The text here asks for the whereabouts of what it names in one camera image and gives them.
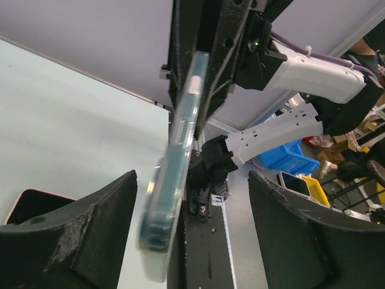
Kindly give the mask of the black phone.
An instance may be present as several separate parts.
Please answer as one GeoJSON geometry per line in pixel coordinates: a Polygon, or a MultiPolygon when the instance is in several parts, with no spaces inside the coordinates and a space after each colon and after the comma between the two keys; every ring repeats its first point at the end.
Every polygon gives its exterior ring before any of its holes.
{"type": "Polygon", "coordinates": [[[147,188],[138,248],[145,275],[154,282],[163,283],[167,275],[208,63],[207,52],[194,53],[174,112],[168,146],[147,188]]]}

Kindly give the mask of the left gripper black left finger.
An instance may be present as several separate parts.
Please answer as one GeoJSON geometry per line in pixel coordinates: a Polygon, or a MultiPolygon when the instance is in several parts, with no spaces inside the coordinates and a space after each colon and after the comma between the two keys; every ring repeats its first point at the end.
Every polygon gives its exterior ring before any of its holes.
{"type": "Polygon", "coordinates": [[[117,288],[137,196],[131,170],[19,225],[1,226],[1,288],[117,288]]]}

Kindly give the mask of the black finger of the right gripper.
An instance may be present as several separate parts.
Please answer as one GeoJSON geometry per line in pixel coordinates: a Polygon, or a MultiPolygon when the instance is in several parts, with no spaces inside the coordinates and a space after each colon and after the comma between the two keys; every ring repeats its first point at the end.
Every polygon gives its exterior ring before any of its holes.
{"type": "Polygon", "coordinates": [[[182,93],[196,48],[201,10],[201,1],[180,0],[173,2],[167,65],[170,70],[168,92],[174,108],[176,108],[182,93]]]}

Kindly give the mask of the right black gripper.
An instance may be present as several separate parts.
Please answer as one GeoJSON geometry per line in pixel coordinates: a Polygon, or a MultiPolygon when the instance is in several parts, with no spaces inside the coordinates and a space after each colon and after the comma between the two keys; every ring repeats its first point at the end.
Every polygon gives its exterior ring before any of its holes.
{"type": "Polygon", "coordinates": [[[206,122],[223,106],[233,81],[239,46],[248,15],[255,11],[273,22],[293,0],[204,1],[196,50],[209,53],[194,136],[198,139],[206,122]]]}

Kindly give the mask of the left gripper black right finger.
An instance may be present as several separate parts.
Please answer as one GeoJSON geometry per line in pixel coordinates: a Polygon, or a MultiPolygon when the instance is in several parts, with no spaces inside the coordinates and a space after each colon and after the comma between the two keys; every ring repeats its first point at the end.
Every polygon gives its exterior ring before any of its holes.
{"type": "Polygon", "coordinates": [[[384,288],[384,226],[248,175],[269,288],[384,288]]]}

